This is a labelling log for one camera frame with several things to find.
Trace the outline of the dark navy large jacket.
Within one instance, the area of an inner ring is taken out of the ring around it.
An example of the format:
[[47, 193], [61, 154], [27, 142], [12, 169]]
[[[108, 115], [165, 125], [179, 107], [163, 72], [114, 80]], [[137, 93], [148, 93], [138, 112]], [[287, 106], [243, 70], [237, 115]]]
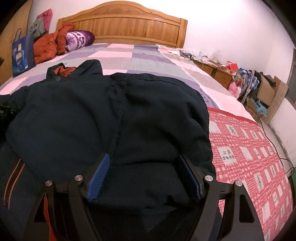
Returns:
[[175, 167], [185, 155], [215, 176], [209, 113], [197, 90], [151, 74], [104, 75], [88, 60], [69, 76], [46, 78], [1, 96], [1, 240], [22, 240], [45, 182], [69, 182], [103, 154], [110, 168], [92, 211], [104, 240], [167, 240], [152, 233], [183, 221], [189, 198]]

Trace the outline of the red white checkered cloth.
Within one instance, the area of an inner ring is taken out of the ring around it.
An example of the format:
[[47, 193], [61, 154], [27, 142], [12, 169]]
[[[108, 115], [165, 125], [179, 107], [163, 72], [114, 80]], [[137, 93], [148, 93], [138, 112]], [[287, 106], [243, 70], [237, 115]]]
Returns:
[[264, 239], [274, 240], [293, 210], [290, 183], [275, 148], [255, 121], [215, 108], [208, 112], [217, 180], [243, 183]]

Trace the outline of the orange red padded jacket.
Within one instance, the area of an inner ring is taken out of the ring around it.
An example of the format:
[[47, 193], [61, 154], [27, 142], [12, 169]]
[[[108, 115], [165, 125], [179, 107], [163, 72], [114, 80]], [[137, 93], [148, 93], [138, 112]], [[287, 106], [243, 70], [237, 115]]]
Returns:
[[64, 22], [54, 33], [45, 34], [33, 44], [35, 64], [40, 64], [66, 52], [66, 35], [74, 30], [73, 22]]

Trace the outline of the wooden wardrobe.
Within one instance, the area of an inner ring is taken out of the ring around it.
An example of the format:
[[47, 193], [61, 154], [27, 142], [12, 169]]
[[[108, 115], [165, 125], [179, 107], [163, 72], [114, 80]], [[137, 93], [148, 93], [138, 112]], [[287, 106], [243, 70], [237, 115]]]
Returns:
[[1, 85], [12, 77], [11, 45], [19, 28], [22, 29], [21, 37], [27, 34], [28, 20], [32, 4], [32, 0], [24, 3], [1, 33], [1, 57], [4, 60], [0, 68]]

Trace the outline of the pink grey hanging bag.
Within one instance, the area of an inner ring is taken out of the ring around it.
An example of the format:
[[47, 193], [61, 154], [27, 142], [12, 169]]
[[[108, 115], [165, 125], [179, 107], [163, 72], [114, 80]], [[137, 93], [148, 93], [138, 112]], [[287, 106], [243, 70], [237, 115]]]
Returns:
[[50, 8], [36, 17], [29, 27], [29, 33], [33, 35], [34, 40], [48, 33], [52, 16], [53, 11]]

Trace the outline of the purple patterned pillow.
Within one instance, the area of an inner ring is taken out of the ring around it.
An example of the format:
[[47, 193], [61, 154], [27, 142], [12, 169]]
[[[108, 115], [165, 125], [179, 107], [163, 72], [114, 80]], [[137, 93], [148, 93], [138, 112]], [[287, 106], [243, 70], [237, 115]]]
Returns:
[[66, 52], [72, 52], [93, 44], [95, 36], [89, 31], [73, 31], [66, 35]]

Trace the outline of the blue plastic toy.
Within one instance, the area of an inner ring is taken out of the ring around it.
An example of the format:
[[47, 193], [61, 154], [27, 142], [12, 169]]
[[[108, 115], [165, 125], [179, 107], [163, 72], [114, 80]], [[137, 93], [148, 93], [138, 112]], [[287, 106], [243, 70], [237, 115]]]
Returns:
[[253, 98], [250, 99], [256, 106], [256, 113], [262, 114], [264, 117], [267, 117], [267, 108], [262, 105], [260, 99], [255, 101]]

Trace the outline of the purple pink patchwork bedsheet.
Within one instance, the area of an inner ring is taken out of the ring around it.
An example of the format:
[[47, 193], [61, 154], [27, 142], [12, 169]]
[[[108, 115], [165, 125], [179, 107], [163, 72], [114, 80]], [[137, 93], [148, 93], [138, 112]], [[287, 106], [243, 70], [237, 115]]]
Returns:
[[67, 67], [77, 67], [91, 59], [100, 61], [104, 75], [118, 72], [149, 73], [179, 79], [200, 92], [209, 107], [253, 120], [245, 107], [213, 77], [193, 61], [181, 57], [178, 49], [161, 45], [93, 44], [56, 56], [10, 78], [1, 85], [1, 94], [11, 94], [23, 86], [45, 79], [48, 68], [59, 63]]

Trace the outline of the wooden bedside table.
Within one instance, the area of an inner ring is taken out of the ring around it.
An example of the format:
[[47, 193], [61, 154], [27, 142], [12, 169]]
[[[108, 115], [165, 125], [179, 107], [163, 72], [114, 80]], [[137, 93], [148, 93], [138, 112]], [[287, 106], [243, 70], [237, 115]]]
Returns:
[[233, 81], [233, 76], [225, 70], [216, 67], [213, 64], [206, 63], [202, 60], [196, 60], [193, 57], [190, 58], [195, 65], [197, 65], [201, 70], [209, 74], [218, 83], [220, 83], [224, 88], [228, 88]]

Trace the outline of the wooden bed headboard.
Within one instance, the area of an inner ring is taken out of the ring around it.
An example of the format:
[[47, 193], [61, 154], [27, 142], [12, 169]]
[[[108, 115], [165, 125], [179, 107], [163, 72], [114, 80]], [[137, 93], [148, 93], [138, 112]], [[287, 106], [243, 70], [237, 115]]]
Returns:
[[72, 22], [76, 30], [93, 33], [95, 43], [163, 45], [182, 48], [188, 21], [131, 1], [109, 1], [60, 18], [56, 26]]

